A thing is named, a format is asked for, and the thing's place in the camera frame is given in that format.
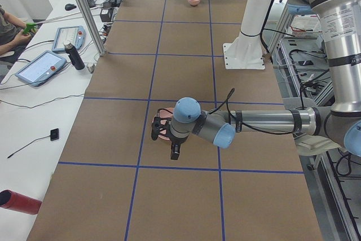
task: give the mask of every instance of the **red can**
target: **red can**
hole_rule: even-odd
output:
[[[40,200],[36,200],[11,190],[0,192],[0,207],[14,210],[26,214],[37,214],[41,205]]]

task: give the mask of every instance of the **computer mouse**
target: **computer mouse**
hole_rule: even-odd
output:
[[[76,7],[77,7],[77,6],[75,6],[74,4],[68,3],[68,4],[65,5],[65,10],[66,10],[66,11],[71,11],[72,9],[74,9],[74,8],[76,8]]]

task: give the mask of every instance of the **gray shirt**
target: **gray shirt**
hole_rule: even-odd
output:
[[[4,19],[5,10],[0,5],[0,45],[11,42],[20,32],[21,28],[10,24]]]

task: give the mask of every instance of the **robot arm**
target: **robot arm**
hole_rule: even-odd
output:
[[[190,133],[227,148],[236,132],[307,133],[321,135],[361,156],[361,0],[289,0],[294,7],[310,5],[320,17],[330,67],[334,105],[291,111],[202,111],[192,98],[182,98],[173,117],[161,124],[159,111],[152,138],[166,131],[171,158]]]

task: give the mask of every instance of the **blue joint cap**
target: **blue joint cap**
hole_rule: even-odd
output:
[[[288,13],[294,14],[294,15],[306,15],[306,14],[314,14],[314,12],[311,10],[310,6],[302,6],[302,5],[293,5],[293,4],[287,4],[288,7]]]
[[[201,115],[201,106],[190,97],[179,100],[173,110],[173,117],[183,124],[197,120],[199,115]]]
[[[230,124],[224,124],[214,137],[213,144],[220,148],[228,148],[236,134],[236,129]]]
[[[347,131],[344,145],[351,154],[361,156],[361,121]]]

